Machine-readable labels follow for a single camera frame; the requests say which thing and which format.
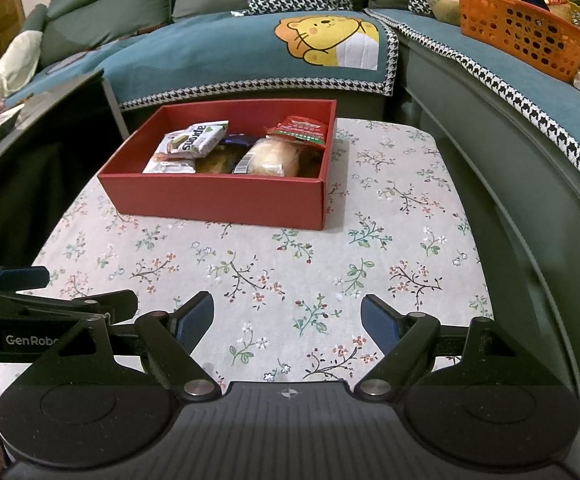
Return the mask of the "cream pillow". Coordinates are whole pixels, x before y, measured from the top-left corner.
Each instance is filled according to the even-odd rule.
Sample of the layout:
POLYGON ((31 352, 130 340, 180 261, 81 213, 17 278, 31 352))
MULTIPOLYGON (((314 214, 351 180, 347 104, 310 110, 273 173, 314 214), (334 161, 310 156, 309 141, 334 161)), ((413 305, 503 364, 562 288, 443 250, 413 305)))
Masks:
POLYGON ((0 58, 0 98, 21 90, 34 77, 43 36, 38 30, 25 30, 10 42, 0 58))

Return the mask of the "red rectangular storage box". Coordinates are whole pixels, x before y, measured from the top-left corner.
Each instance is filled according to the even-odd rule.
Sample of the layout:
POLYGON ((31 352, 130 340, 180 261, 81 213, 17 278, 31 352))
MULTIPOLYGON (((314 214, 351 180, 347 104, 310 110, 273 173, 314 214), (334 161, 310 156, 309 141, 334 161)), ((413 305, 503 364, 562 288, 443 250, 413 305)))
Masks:
POLYGON ((160 107, 101 168, 98 179, 121 214, 321 230, 337 102, 316 99, 254 99, 192 102, 160 107), (211 119, 229 131, 265 136, 289 116, 328 126, 325 154, 314 178, 233 174, 146 174, 165 133, 211 119))

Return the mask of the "red printed snack packet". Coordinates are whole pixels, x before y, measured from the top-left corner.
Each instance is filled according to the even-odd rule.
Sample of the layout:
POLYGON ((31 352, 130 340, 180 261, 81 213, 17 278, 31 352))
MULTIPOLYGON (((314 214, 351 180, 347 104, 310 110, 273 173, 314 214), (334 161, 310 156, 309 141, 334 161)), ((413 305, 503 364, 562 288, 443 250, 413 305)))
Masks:
POLYGON ((302 116, 288 116, 267 129, 267 136, 289 142, 307 143, 323 148, 326 145, 328 126, 323 122, 302 116))

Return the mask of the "green white Kaprons wafer pack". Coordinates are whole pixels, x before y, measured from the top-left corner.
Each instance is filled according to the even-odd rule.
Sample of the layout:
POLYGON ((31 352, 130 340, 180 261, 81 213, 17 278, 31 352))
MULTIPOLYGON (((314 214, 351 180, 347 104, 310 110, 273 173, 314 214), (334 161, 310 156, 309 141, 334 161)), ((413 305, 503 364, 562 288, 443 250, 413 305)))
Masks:
POLYGON ((162 159, 203 158, 224 139, 228 126, 228 120, 219 120, 171 131, 163 136, 155 154, 162 159))

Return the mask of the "golden pastry in clear wrap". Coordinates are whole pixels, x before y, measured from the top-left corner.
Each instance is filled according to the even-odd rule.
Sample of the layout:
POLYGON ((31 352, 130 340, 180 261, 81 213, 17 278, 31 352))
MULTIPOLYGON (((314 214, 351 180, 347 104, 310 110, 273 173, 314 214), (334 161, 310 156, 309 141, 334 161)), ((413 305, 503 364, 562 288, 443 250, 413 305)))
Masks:
POLYGON ((209 155, 195 162, 197 174, 231 174, 244 155, 239 146, 218 145, 209 155))

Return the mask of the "round bread in clear wrap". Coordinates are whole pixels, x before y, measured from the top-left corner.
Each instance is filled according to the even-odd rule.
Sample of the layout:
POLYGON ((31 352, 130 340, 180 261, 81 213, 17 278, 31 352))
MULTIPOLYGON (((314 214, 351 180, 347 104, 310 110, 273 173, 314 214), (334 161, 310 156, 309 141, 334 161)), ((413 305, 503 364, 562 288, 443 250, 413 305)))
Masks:
POLYGON ((238 162, 233 174, 264 177, 296 177, 299 174, 299 144, 276 138, 258 140, 238 162))

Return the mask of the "blue wafer biscuit packet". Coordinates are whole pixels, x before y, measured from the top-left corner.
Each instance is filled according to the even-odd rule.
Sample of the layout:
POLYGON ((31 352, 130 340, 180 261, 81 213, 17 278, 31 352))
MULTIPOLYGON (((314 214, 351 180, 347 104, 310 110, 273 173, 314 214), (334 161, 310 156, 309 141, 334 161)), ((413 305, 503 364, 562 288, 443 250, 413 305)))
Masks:
POLYGON ((248 134, 226 134, 219 142, 220 145, 242 146, 250 148, 259 140, 258 136, 249 136, 248 134))

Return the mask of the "teal lion sofa cover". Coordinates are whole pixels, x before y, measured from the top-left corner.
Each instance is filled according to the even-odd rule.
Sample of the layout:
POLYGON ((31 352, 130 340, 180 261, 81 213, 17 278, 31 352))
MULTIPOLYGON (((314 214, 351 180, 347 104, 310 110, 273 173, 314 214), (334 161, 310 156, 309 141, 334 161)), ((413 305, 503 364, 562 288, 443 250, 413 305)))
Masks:
POLYGON ((100 70, 122 110, 238 92, 333 90, 390 96, 398 39, 354 11, 184 18, 41 70, 20 102, 100 70))

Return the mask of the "orange plastic basket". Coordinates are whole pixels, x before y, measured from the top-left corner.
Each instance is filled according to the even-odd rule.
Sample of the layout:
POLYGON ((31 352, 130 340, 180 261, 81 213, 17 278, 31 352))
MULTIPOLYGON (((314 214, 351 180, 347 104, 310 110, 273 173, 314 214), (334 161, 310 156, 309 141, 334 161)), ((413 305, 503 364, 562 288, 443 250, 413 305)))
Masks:
POLYGON ((522 0, 459 0, 463 35, 489 44, 560 81, 580 66, 580 28, 522 0))

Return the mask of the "white noodle gluten snack packet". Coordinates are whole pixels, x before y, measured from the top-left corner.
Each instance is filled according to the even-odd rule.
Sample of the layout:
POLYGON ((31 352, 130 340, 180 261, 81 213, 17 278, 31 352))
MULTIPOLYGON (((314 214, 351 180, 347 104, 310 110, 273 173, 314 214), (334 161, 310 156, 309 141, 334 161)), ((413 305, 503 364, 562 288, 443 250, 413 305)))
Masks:
POLYGON ((142 172, 144 174, 195 174, 195 160, 152 157, 142 172))

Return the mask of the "teal side sofa cover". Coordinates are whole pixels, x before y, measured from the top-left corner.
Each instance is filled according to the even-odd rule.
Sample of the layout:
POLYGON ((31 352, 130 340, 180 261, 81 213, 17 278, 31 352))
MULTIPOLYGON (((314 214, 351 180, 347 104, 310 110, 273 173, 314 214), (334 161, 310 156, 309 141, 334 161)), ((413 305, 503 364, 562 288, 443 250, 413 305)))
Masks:
POLYGON ((457 62, 556 145, 580 173, 580 91, 571 84, 434 18, 398 9, 366 13, 418 46, 457 62))

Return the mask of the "green sofa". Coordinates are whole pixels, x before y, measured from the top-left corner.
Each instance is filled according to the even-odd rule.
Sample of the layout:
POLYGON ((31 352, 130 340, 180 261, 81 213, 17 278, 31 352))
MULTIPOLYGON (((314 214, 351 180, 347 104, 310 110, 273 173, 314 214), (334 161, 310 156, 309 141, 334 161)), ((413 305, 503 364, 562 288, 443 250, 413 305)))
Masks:
MULTIPOLYGON (((492 318, 580 388, 580 173, 457 62, 399 33, 401 100, 378 118, 438 142, 480 256, 492 318)), ((580 443, 573 451, 580 470, 580 443)))

